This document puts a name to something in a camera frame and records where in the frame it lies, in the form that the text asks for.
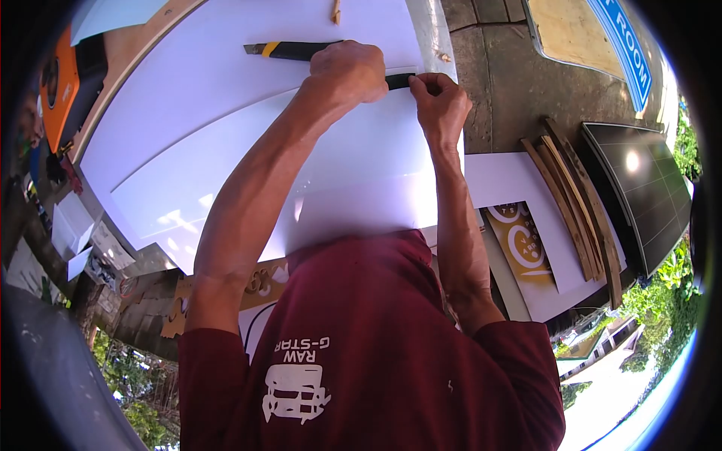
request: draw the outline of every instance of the black strip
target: black strip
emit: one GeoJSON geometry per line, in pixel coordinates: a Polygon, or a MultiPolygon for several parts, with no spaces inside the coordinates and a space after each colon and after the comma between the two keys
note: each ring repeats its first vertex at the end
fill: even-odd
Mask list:
{"type": "Polygon", "coordinates": [[[411,75],[416,75],[416,74],[387,75],[386,76],[386,84],[388,85],[388,90],[393,91],[394,89],[401,89],[401,88],[409,87],[409,77],[411,75]]]}
{"type": "Polygon", "coordinates": [[[332,43],[293,43],[280,42],[271,52],[269,58],[292,59],[296,61],[311,61],[311,57],[322,51],[331,44],[340,43],[337,40],[332,43]]]}

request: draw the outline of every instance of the yellow sign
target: yellow sign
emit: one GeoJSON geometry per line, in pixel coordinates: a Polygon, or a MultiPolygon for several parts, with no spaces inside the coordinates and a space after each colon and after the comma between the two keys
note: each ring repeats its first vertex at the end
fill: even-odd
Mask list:
{"type": "Polygon", "coordinates": [[[552,267],[526,202],[484,210],[522,292],[521,285],[526,283],[555,286],[552,267]]]}

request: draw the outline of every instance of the wooden stick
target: wooden stick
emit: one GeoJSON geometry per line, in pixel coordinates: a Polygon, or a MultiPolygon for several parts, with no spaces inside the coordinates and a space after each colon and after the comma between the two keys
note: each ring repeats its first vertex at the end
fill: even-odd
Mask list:
{"type": "Polygon", "coordinates": [[[569,140],[564,136],[564,133],[561,132],[559,126],[553,119],[547,118],[544,121],[544,127],[549,134],[552,135],[555,143],[564,149],[562,157],[567,166],[573,168],[571,173],[574,181],[582,188],[580,193],[584,204],[593,214],[592,224],[594,225],[594,231],[596,236],[601,238],[599,242],[603,250],[601,260],[604,264],[604,272],[606,273],[606,285],[609,287],[609,301],[612,304],[612,309],[615,310],[622,304],[622,282],[619,280],[619,273],[622,269],[619,265],[619,256],[617,255],[617,246],[614,244],[614,238],[612,237],[612,230],[609,228],[609,223],[606,220],[604,210],[601,207],[601,202],[594,190],[594,185],[589,178],[589,174],[587,174],[586,169],[584,169],[582,162],[579,161],[579,157],[576,152],[574,152],[569,140]]]}
{"type": "Polygon", "coordinates": [[[541,139],[544,142],[544,145],[548,148],[549,154],[551,154],[552,159],[555,162],[555,166],[560,173],[560,178],[562,178],[564,187],[567,190],[570,204],[579,213],[579,224],[580,226],[583,226],[582,229],[586,231],[587,240],[589,241],[592,249],[591,255],[594,258],[594,264],[597,268],[594,280],[600,280],[602,273],[604,272],[604,267],[601,262],[601,248],[599,247],[599,239],[597,238],[597,235],[594,231],[594,225],[591,220],[591,215],[589,214],[589,211],[584,204],[584,200],[581,197],[581,193],[579,192],[577,183],[572,178],[572,175],[570,174],[567,165],[562,159],[559,150],[557,150],[557,147],[554,145],[554,142],[552,142],[552,139],[549,136],[542,136],[541,139]]]}
{"type": "Polygon", "coordinates": [[[331,21],[339,25],[341,23],[341,11],[339,8],[341,7],[341,0],[334,0],[334,8],[331,10],[331,21]]]}
{"type": "Polygon", "coordinates": [[[528,139],[524,138],[521,140],[521,144],[524,146],[524,149],[531,157],[531,160],[536,165],[536,168],[539,169],[541,177],[544,178],[544,182],[546,182],[549,191],[551,191],[554,200],[557,202],[559,212],[562,214],[564,223],[567,225],[567,229],[569,230],[569,235],[571,235],[572,241],[574,242],[574,248],[577,250],[577,255],[579,256],[579,263],[582,266],[582,274],[584,275],[584,280],[587,281],[593,278],[594,273],[591,264],[589,263],[587,250],[584,247],[584,241],[582,241],[581,234],[579,233],[579,228],[577,227],[574,216],[570,210],[570,206],[567,204],[565,196],[562,194],[560,187],[554,181],[552,174],[549,172],[549,169],[547,169],[547,166],[544,164],[539,154],[536,153],[536,150],[531,145],[531,142],[529,142],[528,139]]]}
{"type": "Polygon", "coordinates": [[[552,153],[549,148],[544,144],[541,144],[537,147],[537,151],[542,162],[547,166],[549,172],[552,174],[554,182],[558,187],[560,187],[560,191],[569,206],[569,210],[572,212],[574,222],[579,230],[584,250],[589,259],[589,266],[592,269],[592,277],[594,277],[595,280],[599,280],[601,275],[604,273],[604,268],[601,265],[601,256],[597,255],[596,252],[596,244],[594,242],[595,238],[590,231],[592,226],[584,218],[583,206],[574,196],[570,186],[570,181],[562,174],[562,168],[559,167],[556,160],[552,157],[552,153]]]}

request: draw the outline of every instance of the orange machine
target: orange machine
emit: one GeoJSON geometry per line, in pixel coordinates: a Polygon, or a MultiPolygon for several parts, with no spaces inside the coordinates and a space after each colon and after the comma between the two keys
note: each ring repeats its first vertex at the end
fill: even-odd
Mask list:
{"type": "Polygon", "coordinates": [[[68,144],[85,122],[107,73],[103,35],[71,47],[68,26],[40,78],[43,125],[53,153],[68,144]]]}

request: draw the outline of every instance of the sky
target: sky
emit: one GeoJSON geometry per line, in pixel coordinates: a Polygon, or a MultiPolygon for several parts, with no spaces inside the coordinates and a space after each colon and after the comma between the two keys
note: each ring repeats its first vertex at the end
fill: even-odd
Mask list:
{"type": "MultiPolygon", "coordinates": [[[[647,397],[639,409],[611,434],[598,442],[592,450],[625,450],[633,446],[664,407],[672,390],[684,374],[696,333],[672,365],[657,388],[647,397]]],[[[608,380],[598,380],[577,395],[574,406],[565,412],[567,433],[560,451],[579,451],[614,428],[617,422],[635,405],[654,375],[654,360],[639,373],[619,372],[608,380]]]]}

